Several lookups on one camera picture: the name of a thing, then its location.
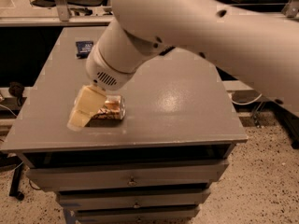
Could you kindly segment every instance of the white cable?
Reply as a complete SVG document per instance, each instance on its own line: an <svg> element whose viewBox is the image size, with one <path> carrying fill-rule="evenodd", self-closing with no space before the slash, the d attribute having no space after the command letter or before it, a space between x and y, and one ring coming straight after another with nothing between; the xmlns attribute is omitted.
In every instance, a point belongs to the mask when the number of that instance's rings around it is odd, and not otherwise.
<svg viewBox="0 0 299 224"><path fill-rule="evenodd" d="M7 174L5 174L5 175L0 175L0 178L10 175L10 174L13 173L17 168L19 168L22 164L23 164L23 162L21 162L21 163L20 163L17 167L15 167L13 170L10 170Z"/></svg>
<svg viewBox="0 0 299 224"><path fill-rule="evenodd" d="M18 117L10 108L4 106L4 105L0 105L1 107L7 109L8 111L10 111L11 114L13 114L15 117Z"/></svg>
<svg viewBox="0 0 299 224"><path fill-rule="evenodd" d="M246 102L246 103L238 103L236 101L233 101L233 97L231 97L232 103L235 105L251 105L254 102L257 102L263 95L260 94L258 97L256 97L254 100Z"/></svg>

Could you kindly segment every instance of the floor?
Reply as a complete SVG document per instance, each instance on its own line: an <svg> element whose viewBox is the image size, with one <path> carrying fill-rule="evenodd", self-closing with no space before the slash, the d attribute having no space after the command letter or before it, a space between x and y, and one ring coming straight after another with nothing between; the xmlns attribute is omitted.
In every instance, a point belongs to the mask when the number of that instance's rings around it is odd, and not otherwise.
<svg viewBox="0 0 299 224"><path fill-rule="evenodd" d="M249 141L235 147L229 167L211 186L197 217L150 224L299 223L299 150L292 149L273 111L260 115L260 129L249 113L238 115ZM0 223L65 223L54 194L32 189L25 175L20 184L25 199L8 197L11 177L11 172L0 174Z"/></svg>

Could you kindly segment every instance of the desk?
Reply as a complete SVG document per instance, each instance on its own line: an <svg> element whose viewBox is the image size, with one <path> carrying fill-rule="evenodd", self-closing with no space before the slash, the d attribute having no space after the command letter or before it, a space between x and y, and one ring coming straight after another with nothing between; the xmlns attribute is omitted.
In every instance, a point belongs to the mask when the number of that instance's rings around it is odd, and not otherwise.
<svg viewBox="0 0 299 224"><path fill-rule="evenodd" d="M174 49L112 92L125 98L123 121L72 132L70 111L89 83L76 41L95 42L105 29L64 28L2 151L17 153L80 223L194 217L247 139L225 88L213 65Z"/></svg>

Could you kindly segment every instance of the cable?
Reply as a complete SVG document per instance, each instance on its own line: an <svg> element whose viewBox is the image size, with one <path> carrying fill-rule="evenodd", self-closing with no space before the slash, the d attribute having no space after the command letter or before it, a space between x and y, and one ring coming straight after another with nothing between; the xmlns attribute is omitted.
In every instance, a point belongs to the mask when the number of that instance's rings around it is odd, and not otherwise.
<svg viewBox="0 0 299 224"><path fill-rule="evenodd" d="M31 189L34 189L34 190L41 190L41 189L37 189L37 188L33 187L30 179L29 179L29 185L30 185Z"/></svg>
<svg viewBox="0 0 299 224"><path fill-rule="evenodd" d="M252 101L249 101L249 102L246 102L246 103L238 103L236 101L233 101L233 97L231 97L231 100L232 100L232 103L235 104L235 105L251 105L253 104L254 102L257 102L263 95L260 94L258 97L256 97L254 100Z"/></svg>
<svg viewBox="0 0 299 224"><path fill-rule="evenodd" d="M18 117L10 108L4 106L4 105L0 105L1 107L7 109L8 111L10 111L11 114L13 114L15 117Z"/></svg>
<svg viewBox="0 0 299 224"><path fill-rule="evenodd" d="M5 174L5 175L0 175L0 178L10 175L10 174L13 173L17 168L19 168L22 164L23 164L23 162L21 162L21 163L20 163L17 167L15 167L13 170L9 171L7 174Z"/></svg>

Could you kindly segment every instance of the screw hole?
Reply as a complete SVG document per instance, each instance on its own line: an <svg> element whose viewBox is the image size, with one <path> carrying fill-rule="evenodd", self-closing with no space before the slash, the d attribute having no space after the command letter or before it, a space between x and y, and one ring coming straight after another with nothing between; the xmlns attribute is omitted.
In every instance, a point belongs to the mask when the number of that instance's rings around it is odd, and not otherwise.
<svg viewBox="0 0 299 224"><path fill-rule="evenodd" d="M276 99L275 102L279 105L283 105L283 101L282 100L279 100L279 99Z"/></svg>
<svg viewBox="0 0 299 224"><path fill-rule="evenodd" d="M227 11L226 10L220 10L217 12L217 16L220 18L223 18L226 15Z"/></svg>
<svg viewBox="0 0 299 224"><path fill-rule="evenodd" d="M156 40L157 42L162 43L162 39L159 36L156 36Z"/></svg>
<svg viewBox="0 0 299 224"><path fill-rule="evenodd" d="M206 55L205 55L204 52L199 52L198 55L201 56L201 57L204 58L204 59L206 58Z"/></svg>

